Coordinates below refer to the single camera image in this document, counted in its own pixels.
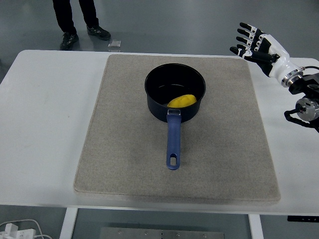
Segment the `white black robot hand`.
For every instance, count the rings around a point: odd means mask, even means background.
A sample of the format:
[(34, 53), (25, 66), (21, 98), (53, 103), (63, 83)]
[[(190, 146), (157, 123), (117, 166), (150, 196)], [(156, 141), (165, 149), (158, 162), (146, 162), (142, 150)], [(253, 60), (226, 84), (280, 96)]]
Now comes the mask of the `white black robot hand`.
[(237, 32), (240, 34), (236, 37), (239, 44), (232, 46), (230, 51), (256, 63), (267, 77), (281, 83), (293, 75), (302, 74), (301, 68), (291, 62), (289, 53), (272, 35), (243, 22)]

